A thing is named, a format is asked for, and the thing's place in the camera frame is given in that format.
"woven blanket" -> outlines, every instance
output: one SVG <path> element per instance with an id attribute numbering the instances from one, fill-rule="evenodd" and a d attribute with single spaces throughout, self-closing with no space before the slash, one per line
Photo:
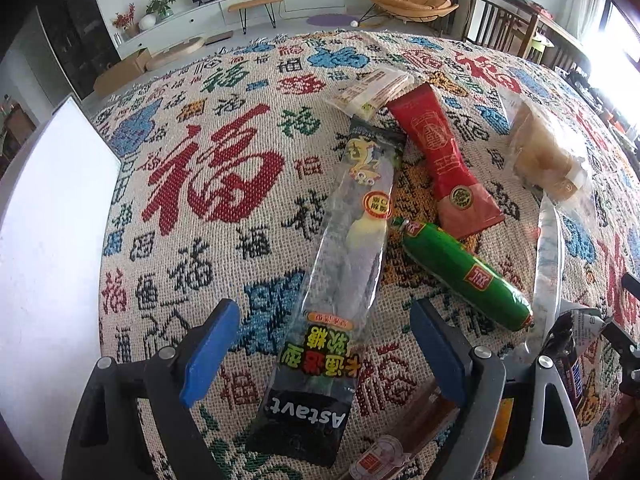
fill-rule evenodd
<path id="1" fill-rule="evenodd" d="M 391 425 L 430 375 L 409 327 L 427 296 L 471 344 L 503 354 L 523 341 L 479 314 L 388 242 L 371 339 L 342 445 L 331 469 L 249 452 L 246 432 L 276 362 L 334 188 L 349 119 L 322 100 L 381 65 L 439 88 L 467 165 L 506 220 L 466 244 L 529 299 L 540 197 L 505 169 L 508 124 L 497 88 L 549 107 L 584 134 L 594 168 L 598 225 L 562 220 L 562 296 L 615 316 L 636 338 L 638 304 L 620 287 L 640 271 L 640 183 L 599 119 L 558 76 L 466 43 L 393 33 L 319 32 L 259 41 L 209 56 L 116 96 L 94 118 L 122 159 L 100 276 L 102 353 L 151 357 L 201 324 L 221 298 L 241 307 L 238 338 L 192 414 L 229 479 L 336 478 Z M 386 108 L 374 124 L 397 123 Z M 394 198 L 408 218 L 436 219 L 430 181 L 408 143 Z M 580 359 L 577 418 L 591 474 L 619 441 L 626 399 L 616 353 L 600 339 Z M 172 478 L 148 404 L 141 420 L 160 478 Z M 421 478 L 441 434 L 401 479 Z"/>

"blue gripper pad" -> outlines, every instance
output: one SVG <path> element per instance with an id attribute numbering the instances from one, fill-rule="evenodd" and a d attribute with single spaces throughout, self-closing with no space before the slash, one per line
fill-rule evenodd
<path id="1" fill-rule="evenodd" d="M 444 323 L 427 298 L 412 303 L 409 322 L 442 395 L 457 406 L 464 406 L 466 373 L 461 357 L 464 358 L 465 350 L 468 352 L 471 346 L 462 332 Z"/>
<path id="2" fill-rule="evenodd" d="M 209 331 L 200 340 L 184 369 L 184 385 L 180 400 L 190 408 L 196 400 L 203 399 L 216 378 L 222 359 L 236 340 L 240 325 L 240 309 L 235 301 L 218 304 L 222 309 Z"/>

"curtain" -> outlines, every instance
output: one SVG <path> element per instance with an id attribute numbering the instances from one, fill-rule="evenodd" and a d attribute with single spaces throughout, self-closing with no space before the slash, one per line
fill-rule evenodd
<path id="1" fill-rule="evenodd" d="M 575 36 L 579 41 L 583 41 L 598 27 L 605 1 L 566 0 L 564 9 L 556 22 L 569 34 Z"/>

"screw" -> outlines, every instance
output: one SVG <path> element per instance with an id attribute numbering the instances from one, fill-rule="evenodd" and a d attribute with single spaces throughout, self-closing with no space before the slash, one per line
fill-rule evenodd
<path id="1" fill-rule="evenodd" d="M 476 346 L 474 348 L 474 354 L 481 359 L 488 359 L 491 357 L 491 350 L 489 350 L 486 346 Z"/>
<path id="2" fill-rule="evenodd" d="M 538 358 L 538 364 L 543 368 L 552 368 L 554 365 L 554 362 L 551 360 L 551 357 L 548 357 L 546 355 L 541 355 Z"/>
<path id="3" fill-rule="evenodd" d="M 110 357 L 101 357 L 95 365 L 100 368 L 100 370 L 106 370 L 111 366 L 112 361 L 113 359 Z"/>
<path id="4" fill-rule="evenodd" d="M 164 346 L 159 349 L 158 355 L 162 360 L 173 359 L 175 357 L 175 348 L 172 346 Z"/>

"purple rug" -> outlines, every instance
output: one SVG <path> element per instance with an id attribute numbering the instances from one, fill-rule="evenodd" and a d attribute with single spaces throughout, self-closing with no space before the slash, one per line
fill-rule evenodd
<path id="1" fill-rule="evenodd" d="M 306 22 L 317 27 L 349 27 L 351 22 L 357 19 L 356 16 L 348 14 L 318 14 L 308 18 Z"/>

